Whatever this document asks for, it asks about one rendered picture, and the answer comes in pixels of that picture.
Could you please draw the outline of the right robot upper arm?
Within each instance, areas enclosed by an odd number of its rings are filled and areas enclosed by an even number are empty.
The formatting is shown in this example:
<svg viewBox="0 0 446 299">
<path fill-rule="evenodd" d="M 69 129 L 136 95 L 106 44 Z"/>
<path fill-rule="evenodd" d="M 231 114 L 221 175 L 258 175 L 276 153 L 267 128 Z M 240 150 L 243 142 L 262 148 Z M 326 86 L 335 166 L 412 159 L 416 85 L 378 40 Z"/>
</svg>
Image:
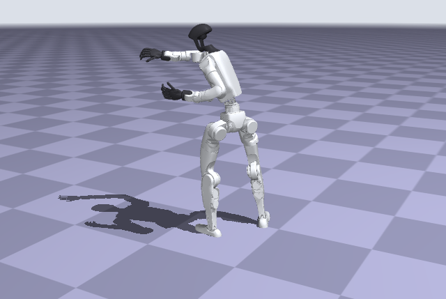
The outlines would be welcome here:
<svg viewBox="0 0 446 299">
<path fill-rule="evenodd" d="M 205 57 L 205 52 L 201 53 L 192 53 L 192 62 L 201 63 L 203 57 Z"/>
</svg>

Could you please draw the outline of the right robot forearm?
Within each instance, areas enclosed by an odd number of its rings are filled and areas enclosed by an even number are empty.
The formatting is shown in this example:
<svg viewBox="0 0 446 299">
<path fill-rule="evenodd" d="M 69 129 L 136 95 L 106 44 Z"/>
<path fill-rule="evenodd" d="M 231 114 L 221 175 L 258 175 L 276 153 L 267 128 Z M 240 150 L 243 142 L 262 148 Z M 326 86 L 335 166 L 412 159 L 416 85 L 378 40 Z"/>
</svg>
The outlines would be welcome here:
<svg viewBox="0 0 446 299">
<path fill-rule="evenodd" d="M 190 50 L 185 52 L 170 52 L 165 51 L 164 55 L 169 56 L 171 58 L 170 61 L 190 61 L 191 53 L 201 53 L 199 50 Z"/>
</svg>

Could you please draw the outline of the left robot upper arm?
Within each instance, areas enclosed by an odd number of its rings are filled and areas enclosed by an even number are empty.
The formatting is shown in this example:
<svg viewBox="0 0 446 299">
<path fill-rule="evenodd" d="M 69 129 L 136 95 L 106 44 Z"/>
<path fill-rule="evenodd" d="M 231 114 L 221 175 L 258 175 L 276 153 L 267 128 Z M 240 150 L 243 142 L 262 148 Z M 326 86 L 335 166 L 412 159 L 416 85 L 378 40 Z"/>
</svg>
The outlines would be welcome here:
<svg viewBox="0 0 446 299">
<path fill-rule="evenodd" d="M 217 70 L 215 69 L 215 62 L 208 56 L 200 64 L 199 67 L 201 71 L 206 75 L 209 82 L 215 86 L 219 86 L 222 92 L 216 98 L 222 99 L 226 96 L 226 87 L 219 76 Z"/>
</svg>

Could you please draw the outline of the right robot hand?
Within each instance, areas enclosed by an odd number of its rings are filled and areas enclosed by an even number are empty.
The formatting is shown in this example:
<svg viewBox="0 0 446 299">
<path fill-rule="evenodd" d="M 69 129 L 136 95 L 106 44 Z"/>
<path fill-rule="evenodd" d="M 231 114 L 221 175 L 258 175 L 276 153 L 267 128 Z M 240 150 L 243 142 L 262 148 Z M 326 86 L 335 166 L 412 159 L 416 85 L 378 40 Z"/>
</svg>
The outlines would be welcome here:
<svg viewBox="0 0 446 299">
<path fill-rule="evenodd" d="M 158 59 L 158 58 L 161 58 L 161 60 L 164 60 L 164 61 L 170 61 L 171 58 L 169 56 L 165 56 L 164 52 L 165 51 L 161 52 L 157 49 L 144 48 L 139 57 L 141 57 L 140 60 L 142 60 L 144 57 L 150 57 L 150 59 L 146 60 L 146 62 L 149 62 L 153 59 Z"/>
</svg>

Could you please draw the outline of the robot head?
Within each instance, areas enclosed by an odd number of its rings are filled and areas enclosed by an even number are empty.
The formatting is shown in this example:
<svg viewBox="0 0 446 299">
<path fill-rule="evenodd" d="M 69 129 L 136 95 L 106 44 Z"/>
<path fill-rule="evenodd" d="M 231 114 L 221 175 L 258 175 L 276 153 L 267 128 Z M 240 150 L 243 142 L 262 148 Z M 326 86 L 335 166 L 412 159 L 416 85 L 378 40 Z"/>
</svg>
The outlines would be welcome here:
<svg viewBox="0 0 446 299">
<path fill-rule="evenodd" d="M 214 48 L 212 45 L 204 46 L 203 40 L 206 39 L 207 33 L 210 33 L 212 31 L 212 28 L 207 24 L 198 24 L 196 25 L 189 33 L 188 37 L 193 39 L 195 45 L 197 46 L 197 49 L 200 52 L 208 52 L 209 54 L 212 52 L 218 52 L 221 50 L 218 50 Z M 200 41 L 201 46 L 199 46 L 198 40 Z"/>
</svg>

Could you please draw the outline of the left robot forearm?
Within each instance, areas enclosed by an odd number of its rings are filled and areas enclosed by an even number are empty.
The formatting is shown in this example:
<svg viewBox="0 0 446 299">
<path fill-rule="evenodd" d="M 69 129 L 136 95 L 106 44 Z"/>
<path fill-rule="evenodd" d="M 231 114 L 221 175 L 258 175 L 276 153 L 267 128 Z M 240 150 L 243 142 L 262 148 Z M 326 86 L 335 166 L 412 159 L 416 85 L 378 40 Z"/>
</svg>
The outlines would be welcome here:
<svg viewBox="0 0 446 299">
<path fill-rule="evenodd" d="M 184 95 L 185 100 L 188 102 L 200 103 L 204 101 L 211 102 L 214 98 L 219 96 L 222 92 L 222 89 L 219 86 L 215 86 L 211 89 L 207 89 L 205 91 L 192 91 L 191 95 Z"/>
</svg>

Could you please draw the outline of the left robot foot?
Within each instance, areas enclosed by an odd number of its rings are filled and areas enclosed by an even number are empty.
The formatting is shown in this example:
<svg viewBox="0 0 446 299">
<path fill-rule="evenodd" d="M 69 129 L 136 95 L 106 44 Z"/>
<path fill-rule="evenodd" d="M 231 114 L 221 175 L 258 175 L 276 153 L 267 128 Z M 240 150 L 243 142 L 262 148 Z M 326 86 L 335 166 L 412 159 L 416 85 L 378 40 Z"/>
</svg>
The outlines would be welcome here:
<svg viewBox="0 0 446 299">
<path fill-rule="evenodd" d="M 209 227 L 210 227 L 210 225 L 209 225 Z M 221 231 L 219 229 L 216 229 L 214 227 L 213 231 L 211 231 L 211 230 L 209 231 L 208 225 L 205 225 L 205 224 L 197 224 L 195 226 L 195 230 L 198 231 L 198 232 L 201 232 L 201 233 L 208 234 L 210 236 L 216 237 L 216 238 L 219 238 L 219 237 L 222 236 L 222 233 L 221 233 Z"/>
</svg>

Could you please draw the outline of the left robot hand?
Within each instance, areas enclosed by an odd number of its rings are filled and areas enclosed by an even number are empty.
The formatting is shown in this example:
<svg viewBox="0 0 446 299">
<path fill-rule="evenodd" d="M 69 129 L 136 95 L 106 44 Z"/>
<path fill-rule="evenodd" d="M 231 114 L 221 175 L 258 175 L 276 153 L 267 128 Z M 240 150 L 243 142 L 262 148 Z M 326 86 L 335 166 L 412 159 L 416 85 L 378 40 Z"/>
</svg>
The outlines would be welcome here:
<svg viewBox="0 0 446 299">
<path fill-rule="evenodd" d="M 166 98 L 166 99 L 169 99 L 169 100 L 182 99 L 182 100 L 186 101 L 184 95 L 192 94 L 192 91 L 187 91 L 187 90 L 180 91 L 179 89 L 175 89 L 169 82 L 167 82 L 167 84 L 171 89 L 164 87 L 164 84 L 162 84 L 162 88 L 161 88 L 162 94 L 163 94 L 164 98 Z"/>
</svg>

